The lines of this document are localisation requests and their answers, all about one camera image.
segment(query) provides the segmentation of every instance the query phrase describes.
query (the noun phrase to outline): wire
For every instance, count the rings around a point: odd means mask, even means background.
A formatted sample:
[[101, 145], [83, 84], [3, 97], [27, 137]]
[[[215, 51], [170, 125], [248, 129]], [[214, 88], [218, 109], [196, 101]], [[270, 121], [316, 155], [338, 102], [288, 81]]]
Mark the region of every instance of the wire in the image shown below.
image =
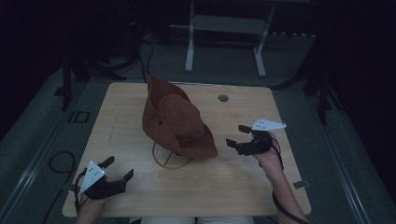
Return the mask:
[[85, 173], [87, 172], [87, 168], [85, 168], [77, 177], [76, 181], [75, 181], [75, 207], [76, 207], [76, 211], [77, 214], [79, 212], [79, 208], [81, 207], [81, 204], [79, 204], [79, 199], [78, 199], [78, 182], [79, 180], [85, 175]]
[[275, 196], [275, 193], [273, 192], [273, 201], [274, 204], [276, 206], [277, 209], [279, 209], [280, 212], [282, 212], [283, 214], [285, 214], [288, 218], [292, 219], [293, 221], [299, 223], [299, 224], [309, 224], [309, 222], [306, 222], [302, 219], [300, 219], [299, 217], [296, 217], [295, 215], [293, 215], [292, 213], [288, 212], [284, 207], [282, 207], [282, 205], [280, 204], [280, 202], [277, 200], [277, 197]]
[[[69, 156], [71, 157], [71, 159], [72, 159], [72, 166], [71, 166], [70, 170], [59, 171], [59, 170], [56, 170], [56, 169], [53, 167], [52, 161], [53, 161], [57, 156], [59, 156], [59, 155], [61, 155], [61, 154], [67, 154], [67, 155], [69, 155]], [[73, 155], [73, 153], [71, 153], [71, 152], [69, 152], [69, 151], [60, 151], [60, 152], [56, 153], [55, 155], [53, 155], [53, 156], [49, 159], [48, 165], [49, 165], [49, 169], [50, 169], [52, 172], [56, 173], [56, 174], [62, 174], [62, 175], [63, 175], [63, 174], [67, 174], [67, 178], [66, 178], [66, 180], [64, 181], [64, 184], [67, 184], [67, 183], [69, 182], [69, 180], [70, 180], [72, 174], [77, 170], [77, 169], [76, 169], [76, 158], [75, 158], [75, 156]], [[52, 201], [52, 203], [51, 203], [49, 209], [47, 210], [46, 215], [45, 215], [44, 218], [43, 218], [43, 221], [42, 221], [43, 224], [47, 222], [47, 219], [48, 219], [48, 217], [49, 217], [49, 215], [50, 215], [50, 211], [53, 209], [53, 206], [54, 206], [55, 203], [58, 201], [59, 197], [61, 196], [62, 191], [63, 191], [63, 189], [60, 189], [59, 192], [58, 192], [58, 194], [56, 195], [56, 197], [55, 197], [54, 200]]]
[[147, 63], [146, 63], [146, 71], [147, 71], [147, 73], [150, 75], [150, 72], [149, 72], [149, 62], [151, 61], [152, 54], [154, 53], [154, 47], [152, 47], [152, 45], [151, 45], [148, 41], [143, 40], [143, 43], [149, 45], [150, 48], [151, 48], [151, 52], [150, 52], [150, 54], [149, 54], [149, 56], [148, 56], [148, 61], [147, 61]]
[[140, 68], [142, 69], [142, 77], [145, 80], [145, 82], [148, 83], [148, 80], [147, 80], [146, 74], [145, 74], [145, 65], [143, 65], [143, 60], [142, 60], [142, 57], [140, 57], [140, 55], [139, 55], [138, 61], [140, 62], [140, 66], [141, 66]]
[[280, 151], [280, 144], [279, 144], [279, 142], [278, 142], [275, 138], [272, 138], [272, 139], [276, 142], [276, 146], [274, 146], [274, 144], [272, 144], [272, 147], [273, 147], [274, 150], [276, 151], [277, 157], [279, 158], [280, 164], [282, 165], [282, 169], [284, 169], [283, 161], [282, 161], [282, 156], [280, 155], [280, 154], [281, 154], [281, 151]]
[[79, 206], [81, 207], [85, 202], [87, 202], [90, 198], [86, 198], [84, 202], [82, 202], [82, 204], [80, 204]]

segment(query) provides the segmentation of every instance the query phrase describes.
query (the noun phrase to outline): pants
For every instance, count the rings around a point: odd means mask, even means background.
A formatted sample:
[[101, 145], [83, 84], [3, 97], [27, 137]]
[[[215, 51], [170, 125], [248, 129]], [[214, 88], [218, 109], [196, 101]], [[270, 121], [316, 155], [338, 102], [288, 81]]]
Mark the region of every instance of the pants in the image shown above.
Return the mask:
[[[143, 217], [141, 224], [193, 224], [194, 217]], [[253, 217], [198, 217], [199, 224], [254, 224]]]

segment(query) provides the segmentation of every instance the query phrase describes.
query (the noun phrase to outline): wire ring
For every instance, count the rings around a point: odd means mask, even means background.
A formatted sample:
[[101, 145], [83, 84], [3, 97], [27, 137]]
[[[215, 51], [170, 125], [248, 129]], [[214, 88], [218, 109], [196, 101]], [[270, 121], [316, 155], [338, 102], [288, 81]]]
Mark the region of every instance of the wire ring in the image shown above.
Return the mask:
[[152, 158], [153, 158], [153, 159], [155, 160], [155, 162], [157, 162], [157, 164], [160, 165], [162, 168], [165, 168], [165, 169], [168, 169], [168, 170], [178, 170], [178, 169], [180, 169], [180, 168], [185, 167], [186, 165], [188, 165], [188, 164], [192, 161], [192, 158], [190, 158], [186, 163], [184, 163], [184, 164], [182, 164], [182, 165], [180, 165], [180, 166], [177, 166], [177, 167], [166, 166], [166, 163], [168, 163], [169, 160], [171, 159], [172, 155], [175, 154], [175, 153], [171, 152], [171, 153], [169, 154], [168, 158], [166, 159], [165, 163], [164, 163], [164, 164], [161, 164], [161, 163], [157, 160], [157, 158], [155, 157], [155, 152], [154, 152], [154, 151], [155, 151], [155, 146], [157, 146], [157, 143], [154, 143], [154, 145], [152, 146]]

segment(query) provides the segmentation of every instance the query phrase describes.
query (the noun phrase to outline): dark background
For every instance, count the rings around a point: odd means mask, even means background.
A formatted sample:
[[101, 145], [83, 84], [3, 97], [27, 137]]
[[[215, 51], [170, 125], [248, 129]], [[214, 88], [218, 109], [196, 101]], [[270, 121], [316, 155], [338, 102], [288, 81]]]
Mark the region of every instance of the dark background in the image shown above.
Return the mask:
[[[207, 14], [261, 17], [268, 6], [257, 2], [202, 1], [197, 9]], [[189, 23], [189, 1], [130, 0], [129, 4], [135, 6], [133, 21], [149, 24], [164, 38], [168, 36], [169, 24]], [[277, 4], [271, 26], [271, 31], [278, 33], [317, 37], [315, 46], [319, 47], [307, 54], [305, 69], [318, 66], [313, 60], [317, 58], [333, 67], [331, 84], [393, 201], [395, 10], [395, 3], [385, 0], [283, 3]], [[125, 55], [121, 43], [128, 38], [126, 11], [121, 1], [0, 3], [1, 138], [45, 80], [62, 67], [71, 43], [97, 61], [105, 62], [110, 55]], [[141, 30], [134, 29], [139, 36]], [[137, 37], [133, 43], [138, 49]]]

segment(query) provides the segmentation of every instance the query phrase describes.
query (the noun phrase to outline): gray carpet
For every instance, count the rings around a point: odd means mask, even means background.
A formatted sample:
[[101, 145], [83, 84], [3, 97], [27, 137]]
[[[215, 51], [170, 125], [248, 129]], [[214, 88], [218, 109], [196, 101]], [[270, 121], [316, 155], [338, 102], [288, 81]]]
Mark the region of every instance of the gray carpet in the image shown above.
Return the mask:
[[[273, 35], [267, 39], [262, 57], [266, 78], [257, 76], [251, 43], [243, 47], [217, 45], [199, 40], [195, 46], [194, 66], [191, 73], [184, 72], [187, 53], [186, 39], [178, 35], [169, 42], [153, 43], [154, 52], [149, 64], [151, 74], [175, 82], [223, 84], [240, 86], [273, 86], [295, 75], [313, 38], [292, 38]], [[141, 55], [146, 62], [150, 47], [143, 45]], [[140, 65], [125, 71], [121, 76], [127, 82], [142, 82]], [[76, 161], [83, 153], [92, 126], [100, 109], [108, 85], [114, 82], [107, 77], [92, 76], [89, 83], [73, 83], [73, 102], [67, 111], [60, 111], [62, 98], [54, 96], [62, 85], [62, 76], [54, 74], [26, 109], [20, 120], [2, 140], [1, 207], [7, 211], [2, 223], [40, 223], [67, 175], [55, 174], [48, 167], [50, 157], [58, 152], [72, 152]], [[276, 104], [284, 122], [303, 180], [310, 183], [306, 189], [312, 206], [308, 215], [311, 223], [392, 223], [396, 208], [384, 190], [364, 146], [351, 125], [345, 111], [332, 106], [327, 111], [328, 125], [323, 126], [317, 116], [318, 97], [302, 93], [304, 81], [283, 91], [274, 91]], [[73, 111], [89, 112], [87, 123], [69, 120]], [[37, 175], [27, 183], [27, 191], [19, 199], [10, 198], [21, 183], [35, 155], [44, 158], [37, 165]], [[55, 168], [68, 170], [71, 160], [62, 154], [54, 160]], [[47, 223], [74, 223], [73, 218], [62, 215], [65, 193], [49, 213]], [[6, 204], [14, 207], [5, 209]], [[256, 223], [272, 223], [266, 217], [255, 217]], [[119, 223], [115, 218], [101, 218], [99, 223]]]

